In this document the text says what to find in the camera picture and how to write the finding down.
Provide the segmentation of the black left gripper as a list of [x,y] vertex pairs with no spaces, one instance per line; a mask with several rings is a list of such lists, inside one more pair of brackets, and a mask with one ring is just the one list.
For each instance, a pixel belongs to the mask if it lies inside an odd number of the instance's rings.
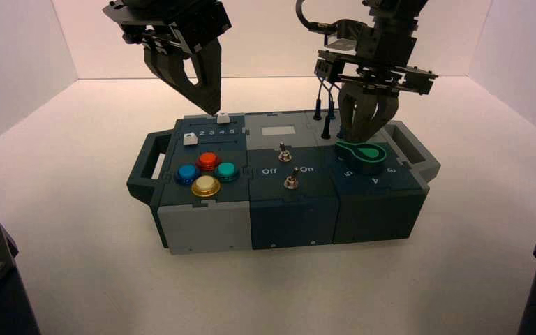
[[198,81],[192,83],[181,52],[144,48],[149,70],[209,115],[221,109],[221,45],[232,27],[221,1],[110,1],[103,13],[122,31],[127,44],[174,47],[187,54]]

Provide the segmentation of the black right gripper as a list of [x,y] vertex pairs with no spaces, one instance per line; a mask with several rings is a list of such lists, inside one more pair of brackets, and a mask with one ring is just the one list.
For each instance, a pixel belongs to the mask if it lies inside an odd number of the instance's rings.
[[430,70],[409,66],[417,39],[417,17],[425,1],[363,1],[370,8],[373,26],[340,19],[338,37],[355,42],[353,56],[343,62],[357,65],[358,76],[340,75],[344,83],[338,93],[341,138],[346,142],[365,142],[396,114],[397,96],[365,95],[367,91],[411,91],[428,94],[438,76]]

